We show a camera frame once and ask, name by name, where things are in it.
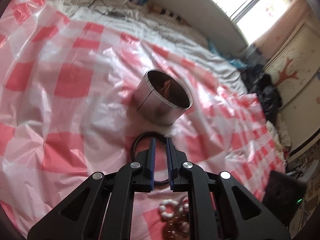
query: cylindrical container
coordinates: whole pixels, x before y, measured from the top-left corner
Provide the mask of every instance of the cylindrical container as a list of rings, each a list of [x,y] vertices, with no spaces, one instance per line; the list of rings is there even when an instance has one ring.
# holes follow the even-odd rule
[[[137,111],[159,125],[174,123],[192,105],[188,89],[161,69],[151,69],[144,75],[133,99]]]

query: red and white plastic tablecloth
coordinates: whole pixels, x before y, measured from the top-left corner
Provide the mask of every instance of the red and white plastic tablecloth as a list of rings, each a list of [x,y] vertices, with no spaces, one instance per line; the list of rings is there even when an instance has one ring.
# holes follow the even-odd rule
[[[46,0],[11,1],[0,20],[0,59],[0,203],[24,236],[93,172],[118,171],[145,131],[172,136],[189,161],[230,171],[260,200],[270,170],[284,171],[254,94],[238,96],[156,45],[72,21]],[[154,67],[182,80],[193,97],[168,128],[144,120],[131,103]],[[160,148],[155,176],[167,176]],[[162,239],[157,207],[180,196],[168,188],[137,193],[132,239]]]

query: silver screw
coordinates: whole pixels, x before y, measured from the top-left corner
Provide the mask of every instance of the silver screw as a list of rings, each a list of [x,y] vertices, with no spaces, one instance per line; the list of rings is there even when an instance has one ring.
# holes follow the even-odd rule
[[[92,174],[93,179],[101,179],[102,178],[102,173],[101,172],[95,172]]]
[[[139,168],[140,166],[141,166],[141,164],[138,163],[138,162],[134,162],[134,163],[131,163],[131,164],[130,164],[130,167],[133,168],[133,169],[137,169],[137,168]]]
[[[183,163],[183,167],[185,167],[186,169],[191,169],[192,166],[193,166],[193,164],[190,163],[190,162],[185,162],[185,163]]]
[[[227,171],[223,171],[223,172],[220,173],[220,176],[223,179],[230,179],[231,174],[229,172],[227,172]]]

